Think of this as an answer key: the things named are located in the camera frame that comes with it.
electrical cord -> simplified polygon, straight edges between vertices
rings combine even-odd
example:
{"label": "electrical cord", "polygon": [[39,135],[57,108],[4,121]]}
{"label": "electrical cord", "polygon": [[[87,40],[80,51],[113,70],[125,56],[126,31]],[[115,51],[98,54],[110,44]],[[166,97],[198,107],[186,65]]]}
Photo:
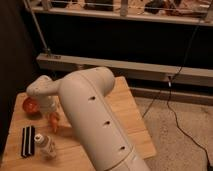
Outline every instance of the electrical cord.
{"label": "electrical cord", "polygon": [[[193,33],[192,33],[192,36],[191,36],[191,38],[190,38],[190,40],[189,40],[189,43],[188,43],[188,46],[187,46],[187,50],[186,50],[186,53],[185,53],[185,57],[184,57],[182,66],[179,68],[179,70],[177,71],[177,73],[174,74],[174,76],[168,77],[168,79],[169,79],[168,84],[169,84],[170,90],[169,90],[169,98],[168,98],[166,104],[167,104],[168,109],[169,109],[170,111],[172,111],[172,113],[173,113],[174,116],[175,116],[175,122],[176,122],[176,126],[177,126],[178,130],[179,130],[180,132],[182,132],[183,135],[185,135],[186,137],[188,137],[197,147],[199,147],[200,149],[202,149],[202,150],[205,152],[206,159],[207,159],[207,171],[213,171],[213,166],[211,166],[211,164],[210,164],[210,160],[209,160],[209,156],[208,156],[207,150],[206,150],[203,146],[201,146],[198,142],[196,142],[189,134],[187,134],[187,133],[180,127],[179,122],[178,122],[178,118],[177,118],[177,113],[176,113],[175,110],[170,106],[170,103],[169,103],[170,100],[171,100],[171,96],[172,96],[172,87],[171,87],[171,86],[172,86],[172,82],[177,78],[178,75],[180,75],[180,72],[182,71],[183,67],[184,67],[185,64],[186,64],[186,61],[187,61],[187,59],[188,59],[188,57],[189,57],[189,53],[190,53],[190,50],[191,50],[191,47],[192,47],[192,43],[193,43],[193,41],[194,41],[195,35],[196,35],[196,33],[197,33],[197,30],[198,30],[198,28],[199,28],[199,26],[200,26],[200,22],[201,22],[201,19],[199,20],[199,23],[196,25],[196,27],[195,27],[195,29],[194,29],[194,31],[193,31]],[[153,98],[153,100],[151,101],[151,103],[149,104],[149,106],[147,107],[147,109],[145,110],[145,112],[143,113],[143,115],[142,115],[143,118],[144,118],[144,117],[146,116],[146,114],[149,112],[149,110],[150,110],[150,108],[152,107],[154,101],[159,97],[160,93],[161,93],[161,90],[160,90],[159,93]]]}
{"label": "electrical cord", "polygon": [[153,103],[155,102],[155,100],[157,100],[161,94],[161,91],[160,90],[155,96],[154,98],[152,99],[151,103],[149,104],[149,106],[146,108],[145,112],[142,114],[142,118],[144,118],[146,116],[146,114],[149,112],[149,110],[151,109]]}
{"label": "electrical cord", "polygon": [[207,171],[213,171],[213,167],[211,166],[210,164],[210,160],[209,160],[209,156],[208,156],[208,152],[207,150],[201,146],[198,142],[196,142],[189,134],[187,134],[179,125],[179,122],[178,122],[178,118],[177,118],[177,113],[175,112],[175,110],[170,106],[169,102],[171,101],[171,96],[172,96],[172,88],[170,87],[170,91],[169,91],[169,98],[166,102],[167,104],[167,107],[170,111],[172,111],[172,113],[174,114],[175,116],[175,122],[176,122],[176,126],[177,128],[180,130],[180,132],[182,132],[186,137],[188,137],[197,147],[201,148],[205,154],[206,154],[206,159],[207,159]]}

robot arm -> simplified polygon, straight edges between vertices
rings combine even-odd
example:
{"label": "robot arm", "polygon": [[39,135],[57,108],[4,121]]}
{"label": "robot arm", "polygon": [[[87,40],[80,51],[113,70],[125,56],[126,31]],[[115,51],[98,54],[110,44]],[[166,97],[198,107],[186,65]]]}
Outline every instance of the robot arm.
{"label": "robot arm", "polygon": [[54,102],[49,95],[58,95],[96,170],[148,171],[104,99],[114,82],[109,69],[98,67],[73,72],[56,82],[42,76],[27,88],[27,93],[52,109]]}

wooden table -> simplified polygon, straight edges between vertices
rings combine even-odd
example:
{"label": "wooden table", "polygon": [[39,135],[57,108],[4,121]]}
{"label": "wooden table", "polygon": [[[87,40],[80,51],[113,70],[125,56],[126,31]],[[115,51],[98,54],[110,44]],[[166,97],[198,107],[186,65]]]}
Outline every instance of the wooden table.
{"label": "wooden table", "polygon": [[[94,171],[83,147],[76,140],[72,127],[66,120],[59,102],[60,126],[57,134],[54,134],[44,116],[27,117],[22,109],[22,103],[26,97],[26,93],[20,93],[17,96],[0,170]],[[155,147],[124,77],[116,78],[115,87],[106,97],[106,100],[141,156],[143,158],[154,156],[156,154]],[[53,138],[57,148],[56,158],[45,160],[39,154],[37,148],[34,156],[25,159],[20,156],[22,128],[29,125],[35,126],[36,133],[50,135]]]}

